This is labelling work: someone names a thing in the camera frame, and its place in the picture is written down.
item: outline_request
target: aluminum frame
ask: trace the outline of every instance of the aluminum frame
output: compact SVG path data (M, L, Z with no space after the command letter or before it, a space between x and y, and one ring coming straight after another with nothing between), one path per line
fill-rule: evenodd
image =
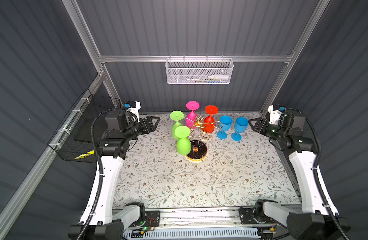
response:
M117 92L112 79L110 78L109 72L107 68L100 62L98 56L100 55L100 51L97 48L95 41L93 40L93 36L90 33L87 23L85 22L84 16L80 10L80 7L77 4L76 0L62 0L69 16L72 19L74 26L77 29L77 32L80 35L80 38L89 53L89 56L97 70L98 73L104 72L107 76L106 80L104 81L104 86L108 91L108 94L111 98L121 98L119 93Z
M313 29L316 27L317 22L319 22L323 12L325 11L326 7L328 6L330 0L319 0L316 4L315 9L312 12L311 17L309 18L304 30L302 31L297 43L292 51L292 59L289 63L287 63L282 71L280 72L279 76L275 84L273 85L271 91L268 94L267 99L264 102L263 107L261 108L262 114L265 116L268 107L272 105L273 101L275 100L278 92L280 91L282 85L284 84L285 80L287 79L289 73L291 72L295 62L297 61L298 57L300 56L306 42L308 41L309 37L312 34Z
M62 124L60 129L65 129L73 120L75 114L79 114L78 110L86 101L89 101L88 98L91 93L94 94L97 92L104 79L106 79L106 76L103 73L97 75L93 83L90 85L89 90L85 91L85 93L81 96L80 101L76 104L74 108L75 111L71 111L70 115ZM58 131L51 142L57 142L62 134L62 131ZM37 185L42 180L42 177L52 164L56 155L57 153L51 147L46 147L36 164L32 167L31 171L25 177L19 188L14 193L13 197L9 200L8 204L6 204L3 211L0 213L0 240L3 240L11 229L12 225L36 189Z
M292 55L279 56L105 56L100 55L101 63L164 63L168 61L176 62L204 62L204 61L225 61L232 59L235 63L289 63L292 60Z

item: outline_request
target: black wire basket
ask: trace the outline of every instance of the black wire basket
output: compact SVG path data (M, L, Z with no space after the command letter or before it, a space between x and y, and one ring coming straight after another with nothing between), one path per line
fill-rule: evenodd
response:
M104 110L110 108L121 108L120 100L117 98L110 98L98 95L90 95L85 99L79 110L75 111L71 121L63 129L63 123L60 124L56 132L53 134L52 139L48 142L48 146L51 147L66 161L77 162L96 162L96 158L93 155L93 146L90 141L90 126L93 119ZM97 122L104 121L104 116L100 117ZM105 129L95 127L95 141L96 145L101 140L101 135ZM61 131L61 137L54 139L54 136Z

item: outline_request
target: white mesh basket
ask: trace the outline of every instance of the white mesh basket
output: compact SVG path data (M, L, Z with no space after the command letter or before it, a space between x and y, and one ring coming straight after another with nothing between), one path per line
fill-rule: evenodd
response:
M232 59L186 60L165 62L169 84L228 84L230 83Z

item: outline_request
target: wire mesh basket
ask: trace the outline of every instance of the wire mesh basket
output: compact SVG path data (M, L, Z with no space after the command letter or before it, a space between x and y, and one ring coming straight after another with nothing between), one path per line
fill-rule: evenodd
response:
M229 84L233 70L232 59L186 60L167 59L167 83L169 84Z
M85 99L80 109L74 110L75 113L67 126L62 129L59 127L54 133L55 136L57 132L61 131L61 137L58 139L52 137L52 140L48 142L49 147L55 150L61 159L66 161L96 162L96 158L91 152L93 147L90 141L90 126L98 114L110 108L121 108L120 100L90 95L89 98ZM100 121L105 121L105 116L101 116L95 126ZM104 130L95 127L97 145Z

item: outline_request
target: table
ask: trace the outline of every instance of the table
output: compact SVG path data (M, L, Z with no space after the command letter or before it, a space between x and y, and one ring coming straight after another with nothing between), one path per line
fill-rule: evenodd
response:
M232 117L234 122L238 117L258 117L258 113L219 113L215 120L222 115ZM258 198L300 204L267 137L248 127L241 133L242 140L235 142L230 137L233 122L227 139L218 139L215 129L205 142L206 158L191 162L176 152L169 114L153 116L161 118L157 130L139 136L127 153L117 180L114 209L135 201L143 202L147 208L246 206L254 205Z

